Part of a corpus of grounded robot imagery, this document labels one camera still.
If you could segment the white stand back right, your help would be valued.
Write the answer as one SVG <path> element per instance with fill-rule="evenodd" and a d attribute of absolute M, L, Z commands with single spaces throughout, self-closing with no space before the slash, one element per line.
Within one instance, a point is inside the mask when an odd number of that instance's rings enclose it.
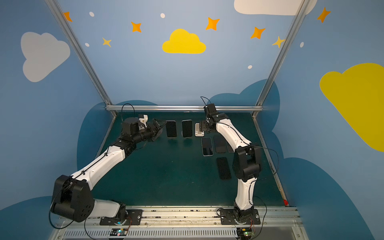
<path fill-rule="evenodd" d="M 205 132 L 202 130 L 200 123 L 195 124 L 195 136 L 196 137 L 204 137 L 205 136 Z"/>

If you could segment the aluminium frame post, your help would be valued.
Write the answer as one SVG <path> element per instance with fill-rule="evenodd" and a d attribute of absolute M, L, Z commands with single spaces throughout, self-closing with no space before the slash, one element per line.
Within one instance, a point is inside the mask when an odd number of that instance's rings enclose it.
<path fill-rule="evenodd" d="M 253 111 L 252 112 L 252 117 L 254 120 L 256 120 L 256 117 L 258 115 L 259 112 L 261 112 L 263 110 L 263 104 L 268 96 L 268 93 L 270 92 L 271 88 L 272 88 L 272 85 L 279 73 L 279 70 L 281 68 L 281 66 L 283 65 L 283 62 L 290 50 L 290 47 L 304 21 L 304 18 L 306 17 L 306 12 L 307 12 L 307 9 L 309 9 L 309 6 L 310 6 L 310 3 L 312 1 L 310 0 L 304 0 L 300 3 L 299 5 L 299 8 L 298 8 L 298 11 L 290 25 L 290 28 L 287 32 L 287 35 L 286 35 L 286 39 L 283 43 L 283 46 L 280 47 L 280 50 L 279 50 L 279 53 L 278 53 L 278 56 L 274 62 L 274 65 L 272 67 L 272 70 L 262 88 L 262 91 L 258 97 L 258 100 L 256 102 L 256 107 L 259 108 L 259 110 L 256 110 L 256 111 Z"/>
<path fill-rule="evenodd" d="M 112 105 L 113 104 L 112 100 L 108 96 L 106 89 L 104 88 L 100 78 L 98 77 L 95 69 L 93 68 L 89 58 L 87 57 L 80 41 L 78 40 L 74 30 L 72 29 L 72 27 L 70 25 L 70 22 L 66 19 L 65 14 L 64 14 L 60 4 L 58 3 L 58 1 L 53 1 L 53 0 L 45 0 L 45 2 L 47 4 L 48 8 L 50 9 L 51 13 L 55 17 L 56 21 L 58 22 L 63 33 L 67 37 L 72 48 L 74 49 L 76 55 L 78 56 L 81 64 L 83 65 L 83 67 L 86 70 L 87 74 L 89 75 L 91 81 L 93 82 L 94 86 L 96 87 L 102 100 L 104 101 L 106 106 Z"/>

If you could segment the aluminium left frame post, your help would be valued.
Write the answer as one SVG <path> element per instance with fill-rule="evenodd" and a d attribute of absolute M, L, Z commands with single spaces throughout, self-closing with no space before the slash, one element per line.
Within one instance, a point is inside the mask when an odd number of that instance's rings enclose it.
<path fill-rule="evenodd" d="M 51 13 L 55 17 L 56 21 L 58 22 L 63 33 L 67 37 L 72 48 L 74 49 L 76 55 L 78 56 L 81 64 L 83 65 L 83 67 L 86 70 L 87 74 L 89 75 L 91 81 L 93 82 L 94 86 L 96 87 L 102 100 L 104 101 L 106 106 L 112 105 L 113 104 L 112 100 L 108 96 L 106 89 L 104 88 L 100 78 L 98 77 L 95 69 L 93 68 L 89 58 L 87 57 L 80 41 L 78 40 L 74 30 L 72 29 L 72 27 L 70 25 L 70 22 L 66 19 L 65 14 L 64 14 L 60 4 L 58 3 L 58 1 L 53 1 L 53 0 L 45 0 L 45 2 L 47 4 L 48 8 L 50 9 Z"/>

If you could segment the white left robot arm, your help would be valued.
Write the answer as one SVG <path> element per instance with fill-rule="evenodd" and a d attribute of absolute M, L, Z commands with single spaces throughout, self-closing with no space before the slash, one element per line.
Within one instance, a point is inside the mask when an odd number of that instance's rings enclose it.
<path fill-rule="evenodd" d="M 133 153 L 139 143 L 154 142 L 165 125 L 161 120 L 149 121 L 146 115 L 125 119 L 120 136 L 100 156 L 72 175 L 56 179 L 50 213 L 77 223 L 100 217 L 113 225 L 123 225 L 128 219 L 125 204 L 96 200 L 92 190 L 104 175 Z"/>

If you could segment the metal base rail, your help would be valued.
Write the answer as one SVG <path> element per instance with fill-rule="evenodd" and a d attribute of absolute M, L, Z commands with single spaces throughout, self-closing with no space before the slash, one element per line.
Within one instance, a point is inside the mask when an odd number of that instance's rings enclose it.
<path fill-rule="evenodd" d="M 101 217 L 71 223 L 60 217 L 51 240 L 307 240 L 293 207 L 256 207 L 244 225 L 229 206 L 129 206 L 123 226 Z"/>

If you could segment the white-framed phone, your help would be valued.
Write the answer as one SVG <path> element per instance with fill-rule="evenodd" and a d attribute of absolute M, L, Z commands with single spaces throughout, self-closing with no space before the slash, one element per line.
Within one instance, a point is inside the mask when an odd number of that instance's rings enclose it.
<path fill-rule="evenodd" d="M 205 157 L 213 156 L 214 153 L 213 153 L 213 145 L 212 145 L 211 138 L 202 138 L 201 143 L 202 143 L 203 156 Z"/>

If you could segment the aluminium right frame post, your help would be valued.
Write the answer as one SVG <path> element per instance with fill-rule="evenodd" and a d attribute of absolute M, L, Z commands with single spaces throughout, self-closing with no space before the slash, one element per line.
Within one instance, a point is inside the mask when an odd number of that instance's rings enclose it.
<path fill-rule="evenodd" d="M 272 88 L 272 85 L 279 73 L 279 70 L 281 68 L 281 66 L 283 65 L 283 62 L 290 50 L 290 47 L 304 21 L 304 18 L 306 17 L 306 12 L 307 12 L 307 9 L 309 9 L 309 6 L 310 6 L 310 3 L 312 1 L 310 0 L 304 0 L 300 3 L 299 5 L 299 8 L 298 8 L 298 11 L 290 25 L 290 28 L 287 32 L 287 35 L 286 35 L 286 39 L 283 43 L 283 46 L 280 47 L 280 50 L 279 50 L 279 53 L 278 53 L 278 56 L 274 62 L 274 65 L 272 67 L 272 70 L 262 88 L 262 91 L 258 97 L 258 100 L 256 102 L 256 107 L 259 108 L 259 110 L 256 110 L 256 111 L 253 111 L 252 112 L 252 117 L 254 120 L 256 120 L 256 117 L 258 115 L 259 112 L 261 112 L 263 110 L 263 104 L 268 96 L 268 93 L 270 92 L 271 88 Z"/>

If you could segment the aluminium back frame rail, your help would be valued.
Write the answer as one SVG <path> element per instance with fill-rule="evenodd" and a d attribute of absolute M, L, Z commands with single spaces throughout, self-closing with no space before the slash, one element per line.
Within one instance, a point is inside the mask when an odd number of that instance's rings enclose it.
<path fill-rule="evenodd" d="M 203 112 L 204 106 L 106 105 L 107 111 L 137 112 Z M 262 106 L 216 106 L 219 112 L 261 112 Z"/>

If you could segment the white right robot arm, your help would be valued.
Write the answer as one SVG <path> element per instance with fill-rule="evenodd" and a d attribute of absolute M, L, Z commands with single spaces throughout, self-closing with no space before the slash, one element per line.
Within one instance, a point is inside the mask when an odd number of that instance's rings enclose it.
<path fill-rule="evenodd" d="M 201 122 L 201 131 L 219 133 L 234 150 L 233 171 L 238 179 L 234 215 L 238 219 L 249 217 L 254 212 L 251 195 L 262 171 L 261 149 L 253 146 L 225 113 L 217 111 L 214 104 L 205 105 L 204 112 L 206 119 Z"/>

